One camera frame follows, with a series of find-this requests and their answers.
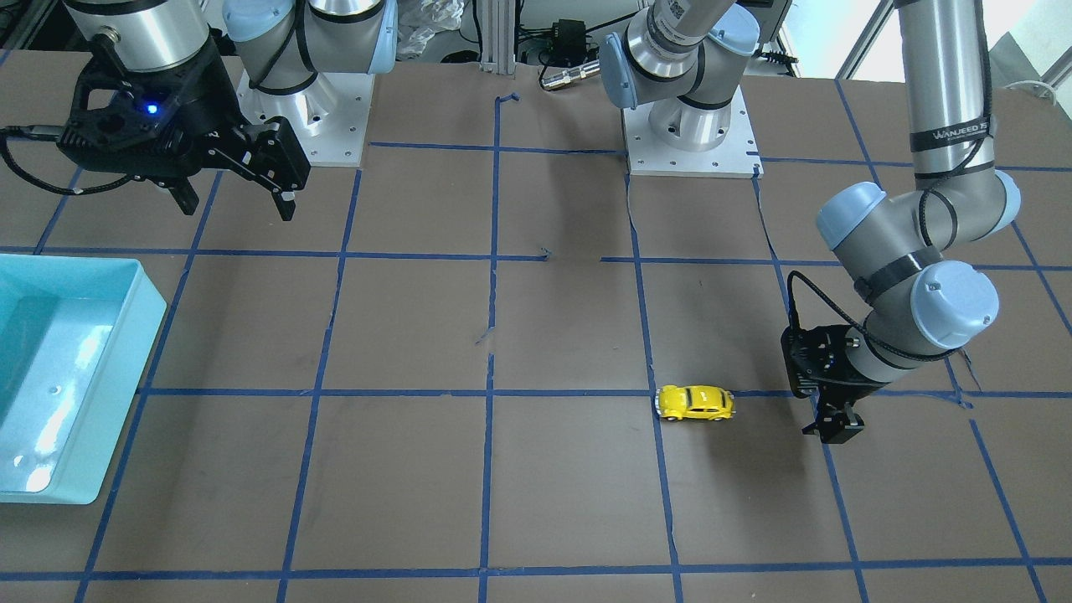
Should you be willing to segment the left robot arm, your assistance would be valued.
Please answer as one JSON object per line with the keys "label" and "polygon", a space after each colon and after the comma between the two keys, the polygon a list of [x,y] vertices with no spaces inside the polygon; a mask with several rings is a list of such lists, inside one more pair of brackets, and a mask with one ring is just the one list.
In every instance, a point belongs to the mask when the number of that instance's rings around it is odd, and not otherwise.
{"label": "left robot arm", "polygon": [[[863,430],[859,400],[992,324],[996,286],[943,255],[983,240],[1018,216],[1022,195],[994,165],[995,120],[980,1],[896,1],[915,190],[888,195],[877,183],[844,188],[817,214],[827,248],[870,312],[861,322],[801,327],[788,308],[781,357],[794,396],[812,398],[803,428],[839,444]],[[734,1],[656,1],[624,33],[604,36],[602,86],[625,114],[644,114],[641,138],[670,159],[711,159],[744,119],[734,98],[760,46],[757,19]]]}

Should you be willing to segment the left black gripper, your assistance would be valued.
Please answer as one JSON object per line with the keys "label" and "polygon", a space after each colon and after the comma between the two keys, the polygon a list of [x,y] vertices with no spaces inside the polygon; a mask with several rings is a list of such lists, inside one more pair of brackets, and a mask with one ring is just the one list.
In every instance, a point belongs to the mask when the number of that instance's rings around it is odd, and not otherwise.
{"label": "left black gripper", "polygon": [[790,389],[796,398],[817,395],[817,412],[812,424],[801,428],[805,436],[818,436],[824,444],[842,444],[865,429],[865,421],[853,405],[880,389],[848,358],[850,326],[817,326],[809,330],[789,326],[781,333],[781,357]]}

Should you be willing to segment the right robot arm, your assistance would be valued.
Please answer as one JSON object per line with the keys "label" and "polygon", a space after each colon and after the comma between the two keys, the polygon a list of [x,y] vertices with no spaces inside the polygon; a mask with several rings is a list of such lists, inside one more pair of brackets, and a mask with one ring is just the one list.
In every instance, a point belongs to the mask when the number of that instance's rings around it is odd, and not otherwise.
{"label": "right robot arm", "polygon": [[330,74],[394,67],[394,1],[226,1],[225,33],[198,1],[68,1],[92,47],[58,149],[78,167],[165,188],[188,216],[190,178],[227,170],[258,183],[282,220],[306,188],[313,144],[352,133]]}

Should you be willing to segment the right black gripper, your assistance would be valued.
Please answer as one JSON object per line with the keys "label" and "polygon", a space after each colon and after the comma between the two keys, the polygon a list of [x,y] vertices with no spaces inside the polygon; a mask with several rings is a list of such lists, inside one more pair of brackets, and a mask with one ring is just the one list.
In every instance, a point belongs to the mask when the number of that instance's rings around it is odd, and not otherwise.
{"label": "right black gripper", "polygon": [[200,197],[190,180],[224,168],[263,183],[291,221],[311,171],[306,149],[283,116],[251,126],[215,42],[160,71],[122,64],[114,42],[93,42],[75,84],[58,149],[84,170],[161,182],[184,216]]}

